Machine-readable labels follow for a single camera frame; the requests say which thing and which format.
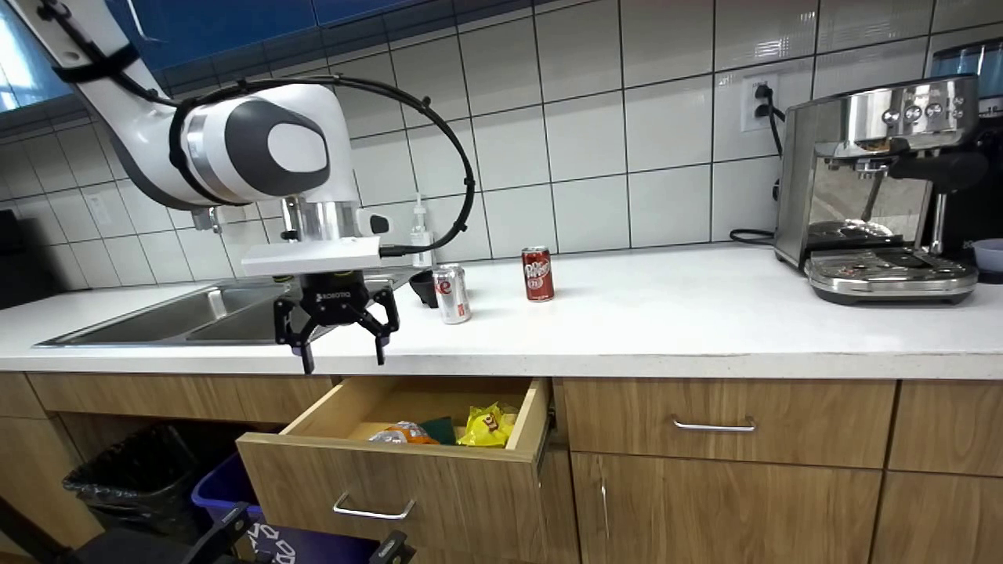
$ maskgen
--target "soda can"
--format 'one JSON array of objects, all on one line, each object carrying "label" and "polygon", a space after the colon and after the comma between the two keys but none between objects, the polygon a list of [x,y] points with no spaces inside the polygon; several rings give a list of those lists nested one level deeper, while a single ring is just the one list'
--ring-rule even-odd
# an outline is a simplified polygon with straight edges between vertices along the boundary
[{"label": "soda can", "polygon": [[471,293],[465,293],[465,282],[463,282],[463,266],[440,264],[436,268],[436,297],[439,297],[439,314],[447,327],[460,327],[471,318]]},{"label": "soda can", "polygon": [[553,268],[548,246],[524,246],[524,282],[527,301],[550,301],[553,297]]}]

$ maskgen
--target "espresso machine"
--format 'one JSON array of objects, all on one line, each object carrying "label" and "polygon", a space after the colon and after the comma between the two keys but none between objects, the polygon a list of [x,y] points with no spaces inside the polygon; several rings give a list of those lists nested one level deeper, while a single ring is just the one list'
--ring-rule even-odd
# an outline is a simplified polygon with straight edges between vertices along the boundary
[{"label": "espresso machine", "polygon": [[[951,196],[1003,193],[1003,109],[987,101],[983,75],[949,66],[790,109],[776,256],[830,301],[968,297],[977,268],[960,261],[962,242],[946,232],[970,234],[960,229],[965,216],[949,216]],[[1003,206],[983,213],[1003,232]]]}]

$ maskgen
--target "white tile wall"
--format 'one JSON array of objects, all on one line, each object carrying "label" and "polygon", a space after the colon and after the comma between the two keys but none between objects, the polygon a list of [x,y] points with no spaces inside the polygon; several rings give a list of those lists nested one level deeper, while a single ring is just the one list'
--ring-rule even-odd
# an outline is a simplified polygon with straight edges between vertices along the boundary
[{"label": "white tile wall", "polygon": [[[918,77],[933,51],[983,38],[1003,38],[998,0],[550,0],[273,75],[343,72],[429,98],[479,181],[439,261],[481,261],[771,229],[780,163],[752,118],[758,80],[782,109]],[[338,98],[364,218],[379,213],[388,242],[406,242],[420,187],[446,232],[460,206],[447,143],[390,101]],[[68,287],[228,279],[244,246],[280,242],[275,202],[222,210],[222,234],[192,232],[188,213],[124,179],[92,118],[0,134],[0,206],[32,222]]]}]

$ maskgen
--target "drawer handle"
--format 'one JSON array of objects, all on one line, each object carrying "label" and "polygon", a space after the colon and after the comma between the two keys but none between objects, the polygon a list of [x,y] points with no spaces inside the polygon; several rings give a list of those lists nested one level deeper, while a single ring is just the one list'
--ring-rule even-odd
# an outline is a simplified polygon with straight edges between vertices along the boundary
[{"label": "drawer handle", "polygon": [[334,514],[340,517],[358,517],[358,520],[386,520],[386,524],[401,524],[406,520],[414,498],[398,511],[398,514],[379,514],[379,511],[364,511],[364,506],[348,506],[348,491],[340,491],[340,498],[331,505]]},{"label": "drawer handle", "polygon": [[680,432],[726,432],[726,436],[752,436],[755,432],[755,423],[713,426],[713,423],[669,418],[669,426]]}]

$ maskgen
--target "silver can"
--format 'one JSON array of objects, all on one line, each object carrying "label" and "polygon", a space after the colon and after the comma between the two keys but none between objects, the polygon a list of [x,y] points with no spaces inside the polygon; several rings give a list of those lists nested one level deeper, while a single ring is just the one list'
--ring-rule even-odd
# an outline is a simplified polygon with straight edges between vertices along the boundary
[{"label": "silver can", "polygon": [[447,327],[460,327],[471,318],[471,293],[465,293],[465,282],[463,282],[463,266],[440,264],[436,268],[436,301],[439,301],[439,314]]}]

